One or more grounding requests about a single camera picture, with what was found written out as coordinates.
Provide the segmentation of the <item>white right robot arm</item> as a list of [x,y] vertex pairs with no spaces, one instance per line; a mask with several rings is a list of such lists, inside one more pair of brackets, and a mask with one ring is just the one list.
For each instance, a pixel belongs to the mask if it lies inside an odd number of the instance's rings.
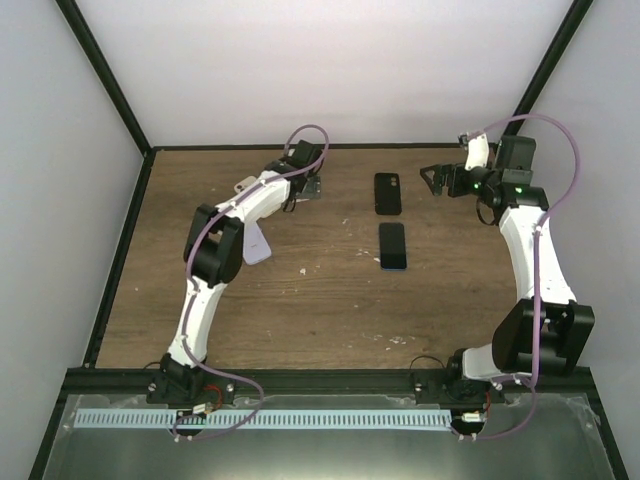
[[480,221],[499,229],[516,282],[516,303],[491,342],[460,349],[449,360],[445,393],[465,403],[479,392],[480,381],[536,383],[542,376],[571,375],[595,314],[578,302],[562,272],[550,232],[551,205],[532,183],[535,140],[504,136],[492,150],[486,134],[466,133],[459,143],[464,162],[424,167],[420,175],[433,195],[472,195],[478,209],[492,212]]

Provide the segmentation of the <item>blue smartphone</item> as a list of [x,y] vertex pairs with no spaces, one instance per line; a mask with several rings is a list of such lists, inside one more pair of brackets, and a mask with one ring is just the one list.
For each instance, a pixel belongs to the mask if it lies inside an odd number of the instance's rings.
[[405,229],[402,223],[385,222],[379,225],[379,259],[383,270],[407,269]]

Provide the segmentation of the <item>black phone case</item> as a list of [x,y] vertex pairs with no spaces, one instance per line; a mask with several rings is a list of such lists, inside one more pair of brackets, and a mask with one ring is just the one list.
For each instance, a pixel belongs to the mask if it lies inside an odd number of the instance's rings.
[[374,210],[384,216],[402,213],[401,184],[397,173],[378,172],[374,175]]

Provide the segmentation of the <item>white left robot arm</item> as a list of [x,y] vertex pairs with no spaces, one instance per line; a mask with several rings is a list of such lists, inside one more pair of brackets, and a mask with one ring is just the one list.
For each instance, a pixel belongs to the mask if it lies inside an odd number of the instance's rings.
[[243,265],[245,234],[297,199],[327,150],[301,140],[229,200],[196,209],[184,250],[185,300],[176,334],[149,384],[149,403],[195,405],[208,401],[215,390],[252,382],[205,364],[213,319]]

